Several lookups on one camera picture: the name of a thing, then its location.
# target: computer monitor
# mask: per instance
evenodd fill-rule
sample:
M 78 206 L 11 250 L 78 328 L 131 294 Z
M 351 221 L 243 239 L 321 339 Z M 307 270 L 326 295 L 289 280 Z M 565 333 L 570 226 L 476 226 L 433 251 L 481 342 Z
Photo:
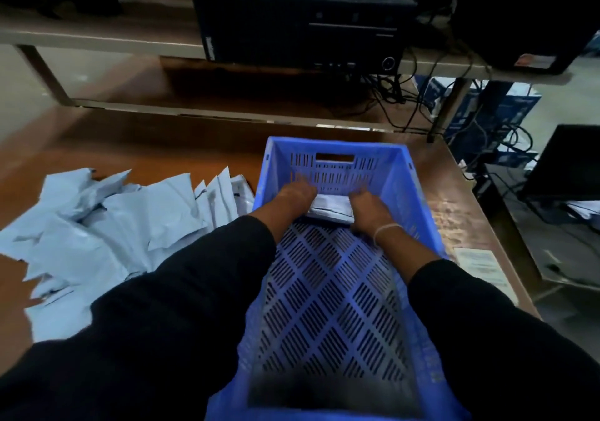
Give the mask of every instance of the computer monitor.
M 565 201 L 600 200 L 600 126 L 559 125 L 519 197 L 550 223 L 569 221 Z

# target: dark fabric item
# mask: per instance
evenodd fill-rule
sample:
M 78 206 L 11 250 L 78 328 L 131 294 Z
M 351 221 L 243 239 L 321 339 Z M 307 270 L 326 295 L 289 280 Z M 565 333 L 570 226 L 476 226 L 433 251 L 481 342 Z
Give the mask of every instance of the dark fabric item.
M 408 290 L 450 387 L 474 419 L 596 413 L 598 363 L 496 287 L 439 260 L 420 269 Z
M 202 418 L 235 375 L 245 312 L 274 255 L 268 228 L 245 216 L 112 289 L 90 327 L 35 344 L 0 378 L 0 421 Z M 409 297 L 476 419 L 594 413 L 599 366 L 490 284 L 436 261 Z
M 0 378 L 0 420 L 202 419 L 233 378 L 245 313 L 275 258 L 244 216 L 124 282 L 92 305 L 92 325 L 36 343 Z

